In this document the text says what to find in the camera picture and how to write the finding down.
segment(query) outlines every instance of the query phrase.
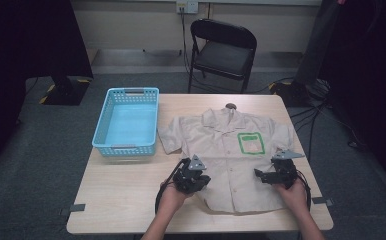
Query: black chair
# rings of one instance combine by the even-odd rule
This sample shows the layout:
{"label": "black chair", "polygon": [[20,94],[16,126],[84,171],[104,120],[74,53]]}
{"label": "black chair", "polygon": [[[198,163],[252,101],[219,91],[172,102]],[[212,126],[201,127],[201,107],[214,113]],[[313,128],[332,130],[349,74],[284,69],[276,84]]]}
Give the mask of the black chair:
{"label": "black chair", "polygon": [[[249,83],[250,72],[256,52],[256,38],[246,28],[211,19],[198,19],[190,26],[193,50],[190,64],[189,89],[193,79],[193,69],[242,81],[240,93]],[[197,38],[206,43],[199,50]]]}

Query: wooden table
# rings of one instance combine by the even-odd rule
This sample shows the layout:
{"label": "wooden table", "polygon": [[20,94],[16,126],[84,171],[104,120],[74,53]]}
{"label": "wooden table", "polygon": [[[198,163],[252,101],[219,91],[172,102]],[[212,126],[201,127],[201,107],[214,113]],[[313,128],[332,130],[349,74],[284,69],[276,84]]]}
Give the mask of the wooden table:
{"label": "wooden table", "polygon": [[[158,125],[167,126],[174,116],[200,115],[209,108],[222,109],[227,103],[244,113],[267,115],[291,124],[283,101],[271,95],[161,94]],[[295,152],[303,153],[297,135]],[[155,213],[155,197],[160,183],[179,161],[179,154],[165,154],[159,137],[156,154],[147,157],[102,157],[93,148],[74,204],[85,210],[72,212],[67,230],[72,234],[144,233]],[[294,163],[307,178],[312,197],[321,192],[306,158]],[[311,214],[321,230],[333,227],[325,204],[311,206]],[[264,232],[297,230],[287,209],[259,214],[215,214],[196,196],[189,198],[176,213],[167,233]]]}

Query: chair backrest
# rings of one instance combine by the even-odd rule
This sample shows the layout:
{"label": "chair backrest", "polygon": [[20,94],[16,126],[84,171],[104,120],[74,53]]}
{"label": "chair backrest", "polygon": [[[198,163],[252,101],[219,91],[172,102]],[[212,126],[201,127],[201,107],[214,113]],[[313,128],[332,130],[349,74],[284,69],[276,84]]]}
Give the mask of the chair backrest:
{"label": "chair backrest", "polygon": [[198,37],[212,42],[256,50],[255,36],[241,26],[204,18],[195,20],[190,26],[190,31],[195,45],[197,45],[196,37]]}

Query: forearm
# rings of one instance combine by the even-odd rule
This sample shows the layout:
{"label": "forearm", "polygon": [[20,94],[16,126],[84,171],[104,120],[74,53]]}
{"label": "forearm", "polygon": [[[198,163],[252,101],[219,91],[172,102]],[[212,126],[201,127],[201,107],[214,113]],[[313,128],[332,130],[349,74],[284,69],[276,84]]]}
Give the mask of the forearm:
{"label": "forearm", "polygon": [[142,240],[161,240],[164,238],[165,231],[173,217],[172,212],[158,211]]}
{"label": "forearm", "polygon": [[299,230],[304,240],[324,240],[324,235],[318,228],[311,214],[305,211],[296,211],[293,213],[299,225]]}

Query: person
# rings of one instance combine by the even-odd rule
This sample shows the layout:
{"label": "person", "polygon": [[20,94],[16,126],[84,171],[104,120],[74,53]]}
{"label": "person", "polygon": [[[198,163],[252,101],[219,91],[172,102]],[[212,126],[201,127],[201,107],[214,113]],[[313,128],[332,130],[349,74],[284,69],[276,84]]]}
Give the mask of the person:
{"label": "person", "polygon": [[[274,184],[273,187],[280,193],[287,207],[293,213],[299,225],[299,230],[304,240],[323,240],[324,235],[318,228],[306,205],[305,187],[299,179],[289,189],[282,184]],[[169,184],[162,194],[158,211],[152,223],[148,227],[142,240],[161,240],[164,238],[166,228],[172,217],[183,206],[184,201],[191,197],[178,191],[174,183]]]}
{"label": "person", "polygon": [[274,184],[273,186],[280,193],[287,207],[292,211],[293,216],[295,216],[302,239],[325,239],[308,210],[305,187],[301,180],[296,179],[289,189],[286,189],[282,184]]}

